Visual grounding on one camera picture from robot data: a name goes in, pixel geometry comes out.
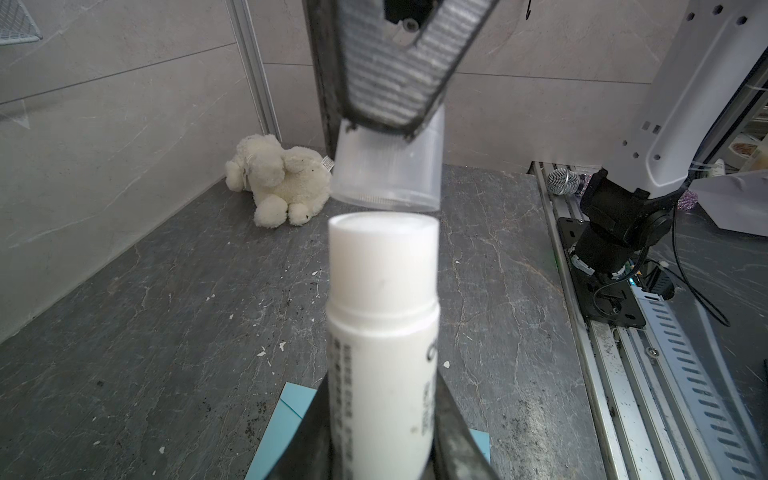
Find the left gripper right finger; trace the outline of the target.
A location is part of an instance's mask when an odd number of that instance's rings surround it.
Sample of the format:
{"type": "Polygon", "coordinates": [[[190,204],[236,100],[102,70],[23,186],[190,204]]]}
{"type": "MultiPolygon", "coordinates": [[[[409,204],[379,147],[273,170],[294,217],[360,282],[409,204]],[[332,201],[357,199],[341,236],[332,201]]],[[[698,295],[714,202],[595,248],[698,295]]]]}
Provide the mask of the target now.
{"type": "Polygon", "coordinates": [[[497,479],[473,439],[440,372],[436,376],[431,475],[434,479],[497,479]]]}

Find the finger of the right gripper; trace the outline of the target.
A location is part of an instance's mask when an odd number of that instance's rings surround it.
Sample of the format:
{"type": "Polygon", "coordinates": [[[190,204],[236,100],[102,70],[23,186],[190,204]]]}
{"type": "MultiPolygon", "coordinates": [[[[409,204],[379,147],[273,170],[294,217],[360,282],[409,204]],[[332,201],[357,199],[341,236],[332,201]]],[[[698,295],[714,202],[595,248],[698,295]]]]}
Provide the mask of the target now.
{"type": "Polygon", "coordinates": [[[434,115],[448,80],[496,3],[443,1],[407,45],[389,37],[382,1],[334,1],[332,6],[341,117],[413,137],[434,115]]]}
{"type": "Polygon", "coordinates": [[[326,154],[335,158],[341,121],[341,75],[339,70],[336,2],[303,1],[317,88],[326,154]]]}

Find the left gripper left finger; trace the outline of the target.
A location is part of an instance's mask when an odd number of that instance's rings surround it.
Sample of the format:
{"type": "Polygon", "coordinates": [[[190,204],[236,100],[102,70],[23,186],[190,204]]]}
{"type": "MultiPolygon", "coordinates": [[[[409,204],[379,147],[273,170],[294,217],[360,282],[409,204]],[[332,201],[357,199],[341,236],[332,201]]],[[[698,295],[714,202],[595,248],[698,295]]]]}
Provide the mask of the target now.
{"type": "Polygon", "coordinates": [[[289,390],[288,397],[280,395],[279,406],[291,412],[290,422],[295,429],[266,479],[331,479],[328,378],[321,381],[309,403],[296,402],[294,390],[289,390]]]}

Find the light blue envelope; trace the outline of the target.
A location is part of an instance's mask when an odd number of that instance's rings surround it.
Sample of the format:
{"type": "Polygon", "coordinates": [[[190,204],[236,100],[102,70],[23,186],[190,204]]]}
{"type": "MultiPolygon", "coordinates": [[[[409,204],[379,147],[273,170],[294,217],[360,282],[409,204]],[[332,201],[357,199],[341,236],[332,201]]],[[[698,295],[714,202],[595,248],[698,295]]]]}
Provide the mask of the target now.
{"type": "MultiPolygon", "coordinates": [[[[296,402],[309,403],[315,390],[294,384],[296,402]]],[[[434,479],[431,453],[434,439],[436,376],[414,381],[359,382],[342,387],[329,382],[331,479],[434,479]]],[[[266,479],[290,441],[295,427],[291,412],[279,401],[247,473],[266,479]]],[[[489,439],[470,430],[489,461],[489,439]]]]}

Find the clear glue stick cap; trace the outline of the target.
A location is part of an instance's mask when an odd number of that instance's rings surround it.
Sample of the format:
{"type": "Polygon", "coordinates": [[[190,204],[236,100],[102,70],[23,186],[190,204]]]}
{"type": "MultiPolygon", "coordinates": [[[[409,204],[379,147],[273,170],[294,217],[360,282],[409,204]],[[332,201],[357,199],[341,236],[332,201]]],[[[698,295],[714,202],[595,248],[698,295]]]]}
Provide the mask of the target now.
{"type": "Polygon", "coordinates": [[[331,197],[375,210],[440,209],[445,109],[412,140],[341,122],[331,197]]]}

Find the white glue stick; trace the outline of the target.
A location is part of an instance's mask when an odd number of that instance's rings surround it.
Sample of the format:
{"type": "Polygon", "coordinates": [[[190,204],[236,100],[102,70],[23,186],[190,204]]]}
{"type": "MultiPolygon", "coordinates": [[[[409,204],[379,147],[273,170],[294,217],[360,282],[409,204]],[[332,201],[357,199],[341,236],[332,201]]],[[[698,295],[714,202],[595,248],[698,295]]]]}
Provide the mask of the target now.
{"type": "Polygon", "coordinates": [[[331,439],[341,479],[418,479],[434,439],[439,222],[332,217],[326,304],[331,439]]]}

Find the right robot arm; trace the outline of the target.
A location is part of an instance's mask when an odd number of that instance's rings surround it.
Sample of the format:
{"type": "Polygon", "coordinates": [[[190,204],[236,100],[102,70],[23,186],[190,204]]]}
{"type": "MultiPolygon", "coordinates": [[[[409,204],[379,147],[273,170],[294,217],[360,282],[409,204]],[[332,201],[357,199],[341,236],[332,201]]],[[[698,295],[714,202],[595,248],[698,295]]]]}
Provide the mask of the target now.
{"type": "MultiPolygon", "coordinates": [[[[439,209],[445,90],[494,7],[436,1],[414,39],[399,44],[389,23],[407,1],[305,3],[335,199],[439,209]]],[[[671,228],[691,161],[766,48],[765,2],[688,4],[641,107],[582,197],[590,223],[573,265],[616,273],[671,228]]]]}

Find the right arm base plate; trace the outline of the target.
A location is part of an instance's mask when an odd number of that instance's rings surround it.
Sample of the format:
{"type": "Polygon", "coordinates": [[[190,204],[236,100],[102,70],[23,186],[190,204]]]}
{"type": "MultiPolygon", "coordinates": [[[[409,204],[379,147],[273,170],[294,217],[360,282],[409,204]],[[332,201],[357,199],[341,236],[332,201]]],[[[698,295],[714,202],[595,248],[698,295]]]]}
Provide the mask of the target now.
{"type": "Polygon", "coordinates": [[[643,328],[646,319],[628,279],[618,283],[610,275],[588,275],[585,268],[578,267],[572,259],[573,247],[587,225],[588,222],[565,217],[556,220],[558,236],[566,254],[566,265],[583,318],[614,327],[643,328]]]}

